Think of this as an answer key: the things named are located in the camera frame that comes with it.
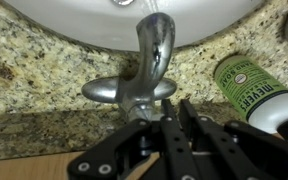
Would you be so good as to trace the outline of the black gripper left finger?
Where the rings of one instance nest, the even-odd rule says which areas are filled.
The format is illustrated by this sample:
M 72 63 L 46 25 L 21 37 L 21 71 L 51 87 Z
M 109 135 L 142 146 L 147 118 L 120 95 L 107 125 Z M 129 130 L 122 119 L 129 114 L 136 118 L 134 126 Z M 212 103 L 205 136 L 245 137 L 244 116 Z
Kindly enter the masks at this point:
M 197 180 L 192 151 L 168 99 L 162 111 L 160 120 L 136 119 L 73 159 L 68 180 L 126 180 L 154 153 L 159 158 L 139 180 Z

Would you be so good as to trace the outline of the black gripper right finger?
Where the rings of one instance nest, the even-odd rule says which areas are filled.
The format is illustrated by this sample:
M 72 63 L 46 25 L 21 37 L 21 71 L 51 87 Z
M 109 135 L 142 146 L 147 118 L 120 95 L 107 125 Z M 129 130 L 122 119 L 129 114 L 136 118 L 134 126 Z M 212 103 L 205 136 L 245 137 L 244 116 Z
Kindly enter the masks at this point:
M 221 126 L 187 100 L 179 120 L 203 180 L 288 180 L 287 141 L 236 120 Z

